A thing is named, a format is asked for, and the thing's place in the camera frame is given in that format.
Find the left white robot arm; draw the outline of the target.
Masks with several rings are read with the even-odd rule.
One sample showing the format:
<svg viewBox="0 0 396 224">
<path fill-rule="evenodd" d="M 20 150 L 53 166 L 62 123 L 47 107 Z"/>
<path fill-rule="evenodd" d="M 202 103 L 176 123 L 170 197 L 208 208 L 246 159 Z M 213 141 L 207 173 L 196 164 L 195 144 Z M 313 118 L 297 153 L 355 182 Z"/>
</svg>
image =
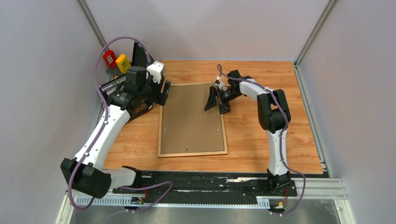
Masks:
<svg viewBox="0 0 396 224">
<path fill-rule="evenodd" d="M 71 188 L 94 198 L 102 198 L 111 189 L 125 186 L 137 193 L 143 187 L 138 170 L 123 166 L 104 169 L 110 147 L 129 121 L 150 111 L 153 105 L 165 105 L 171 83 L 165 81 L 165 66 L 155 61 L 144 67 L 132 66 L 126 74 L 99 87 L 106 110 L 90 138 L 72 159 L 65 158 L 60 169 Z"/>
</svg>

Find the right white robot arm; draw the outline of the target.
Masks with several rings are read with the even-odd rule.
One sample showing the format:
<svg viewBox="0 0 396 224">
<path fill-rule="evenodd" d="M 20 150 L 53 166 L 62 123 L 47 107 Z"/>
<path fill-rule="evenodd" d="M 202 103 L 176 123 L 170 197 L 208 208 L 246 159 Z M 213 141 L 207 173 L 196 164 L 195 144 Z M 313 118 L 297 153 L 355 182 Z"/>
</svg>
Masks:
<svg viewBox="0 0 396 224">
<path fill-rule="evenodd" d="M 218 106 L 220 114 L 228 113 L 231 111 L 229 102 L 239 96 L 250 97 L 257 102 L 258 120 L 266 132 L 269 144 L 267 190 L 278 195 L 291 181 L 286 160 L 286 133 L 291 115 L 285 93 L 281 89 L 265 87 L 250 76 L 242 77 L 238 70 L 227 75 L 221 71 L 210 87 L 204 110 Z"/>
</svg>

